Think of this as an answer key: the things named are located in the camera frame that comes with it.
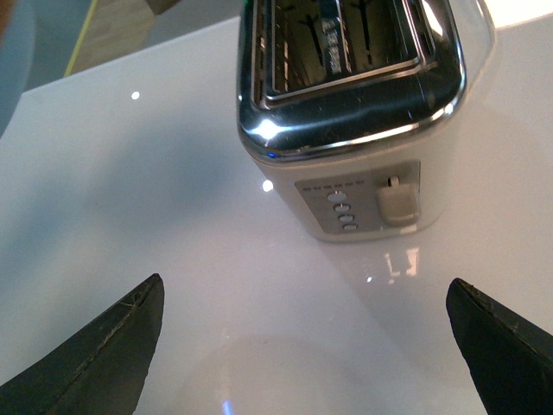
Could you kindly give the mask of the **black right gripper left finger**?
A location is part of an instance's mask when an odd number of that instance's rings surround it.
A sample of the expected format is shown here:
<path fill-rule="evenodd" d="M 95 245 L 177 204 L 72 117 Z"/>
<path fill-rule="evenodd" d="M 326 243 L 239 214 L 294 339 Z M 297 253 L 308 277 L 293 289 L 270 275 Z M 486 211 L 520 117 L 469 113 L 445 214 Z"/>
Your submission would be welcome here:
<path fill-rule="evenodd" d="M 132 414 L 161 334 L 164 286 L 146 278 L 1 386 L 3 414 Z"/>

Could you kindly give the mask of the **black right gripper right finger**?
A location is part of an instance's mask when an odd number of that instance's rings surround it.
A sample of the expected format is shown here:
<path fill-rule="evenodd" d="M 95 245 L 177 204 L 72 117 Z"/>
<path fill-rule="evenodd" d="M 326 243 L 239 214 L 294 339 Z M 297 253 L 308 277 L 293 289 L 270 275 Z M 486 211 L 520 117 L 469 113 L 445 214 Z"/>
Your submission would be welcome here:
<path fill-rule="evenodd" d="M 446 309 L 487 413 L 552 413 L 551 334 L 460 278 Z"/>

